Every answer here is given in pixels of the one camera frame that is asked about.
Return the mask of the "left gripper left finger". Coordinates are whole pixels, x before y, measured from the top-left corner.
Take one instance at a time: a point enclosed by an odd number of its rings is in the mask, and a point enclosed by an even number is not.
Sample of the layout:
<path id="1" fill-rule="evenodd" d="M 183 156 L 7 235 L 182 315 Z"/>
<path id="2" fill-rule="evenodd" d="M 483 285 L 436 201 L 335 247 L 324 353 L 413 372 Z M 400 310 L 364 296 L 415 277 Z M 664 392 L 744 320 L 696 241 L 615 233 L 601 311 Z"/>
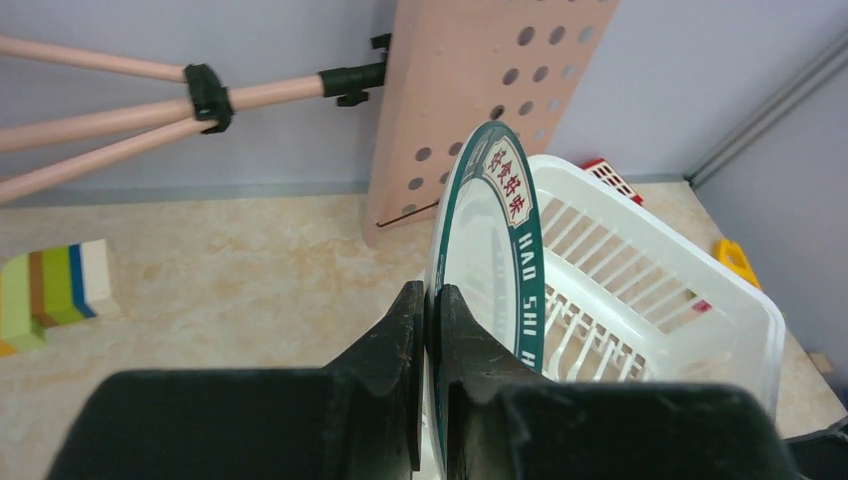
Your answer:
<path id="1" fill-rule="evenodd" d="M 127 370 L 87 399 L 52 479 L 409 479 L 424 289 L 321 368 Z"/>

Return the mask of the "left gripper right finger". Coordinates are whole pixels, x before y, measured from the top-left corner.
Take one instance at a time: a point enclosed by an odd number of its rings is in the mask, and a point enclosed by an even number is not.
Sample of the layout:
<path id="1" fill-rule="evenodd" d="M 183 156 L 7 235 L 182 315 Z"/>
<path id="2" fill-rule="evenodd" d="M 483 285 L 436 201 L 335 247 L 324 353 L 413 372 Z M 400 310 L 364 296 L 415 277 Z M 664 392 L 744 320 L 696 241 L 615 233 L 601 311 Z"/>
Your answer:
<path id="1" fill-rule="evenodd" d="M 725 384 L 557 383 L 438 297 L 439 442 L 449 479 L 793 479 L 758 401 Z"/>

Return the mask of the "white plastic dish rack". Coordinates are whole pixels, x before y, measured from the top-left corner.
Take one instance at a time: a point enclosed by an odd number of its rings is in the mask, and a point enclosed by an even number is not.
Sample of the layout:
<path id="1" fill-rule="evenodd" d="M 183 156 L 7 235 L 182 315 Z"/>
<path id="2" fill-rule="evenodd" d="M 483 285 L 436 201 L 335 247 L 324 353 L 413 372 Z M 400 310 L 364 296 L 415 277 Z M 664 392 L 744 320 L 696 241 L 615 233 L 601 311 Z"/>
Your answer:
<path id="1" fill-rule="evenodd" d="M 713 382 L 777 404 L 784 320 L 766 295 L 589 173 L 528 160 L 556 382 Z M 692 309 L 697 299 L 709 312 Z"/>

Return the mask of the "white plate green rim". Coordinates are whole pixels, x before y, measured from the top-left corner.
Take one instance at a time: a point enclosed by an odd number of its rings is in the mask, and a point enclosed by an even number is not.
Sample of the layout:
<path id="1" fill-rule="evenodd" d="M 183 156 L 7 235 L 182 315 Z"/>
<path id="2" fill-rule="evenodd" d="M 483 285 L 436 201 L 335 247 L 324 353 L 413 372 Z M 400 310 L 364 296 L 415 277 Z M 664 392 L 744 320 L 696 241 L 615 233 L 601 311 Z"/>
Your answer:
<path id="1" fill-rule="evenodd" d="M 540 208 L 523 147 L 501 121 L 478 126 L 458 153 L 439 203 L 426 270 L 427 421 L 440 478 L 447 476 L 447 356 L 436 323 L 444 285 L 459 288 L 474 320 L 512 357 L 542 371 Z"/>

